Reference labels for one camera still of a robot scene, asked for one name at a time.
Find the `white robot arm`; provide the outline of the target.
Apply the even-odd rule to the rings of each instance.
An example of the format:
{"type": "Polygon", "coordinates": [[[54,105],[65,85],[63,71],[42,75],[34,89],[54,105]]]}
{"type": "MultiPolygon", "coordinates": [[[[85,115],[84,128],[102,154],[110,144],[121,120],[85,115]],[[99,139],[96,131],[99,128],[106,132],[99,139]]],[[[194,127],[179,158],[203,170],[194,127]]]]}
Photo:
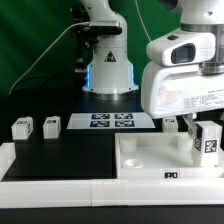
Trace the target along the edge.
{"type": "Polygon", "coordinates": [[[142,109],[151,118],[181,115],[192,137],[216,136],[219,125],[196,122],[193,115],[224,107],[224,0],[159,1],[181,13],[180,27],[148,43],[150,62],[136,85],[125,19],[108,0],[79,0],[89,16],[84,32],[93,46],[83,91],[118,98],[140,90],[142,109]]]}

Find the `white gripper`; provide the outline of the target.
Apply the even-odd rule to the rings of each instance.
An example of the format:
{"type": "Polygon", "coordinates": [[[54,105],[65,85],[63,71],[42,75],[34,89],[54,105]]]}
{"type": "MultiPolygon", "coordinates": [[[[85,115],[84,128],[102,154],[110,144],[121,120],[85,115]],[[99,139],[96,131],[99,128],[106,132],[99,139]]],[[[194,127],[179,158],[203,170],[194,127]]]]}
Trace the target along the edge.
{"type": "MultiPolygon", "coordinates": [[[[183,115],[192,139],[199,128],[192,113],[224,108],[224,74],[203,75],[198,65],[147,64],[142,75],[141,106],[153,119],[183,115]]],[[[220,120],[224,122],[224,112],[220,120]]]]}

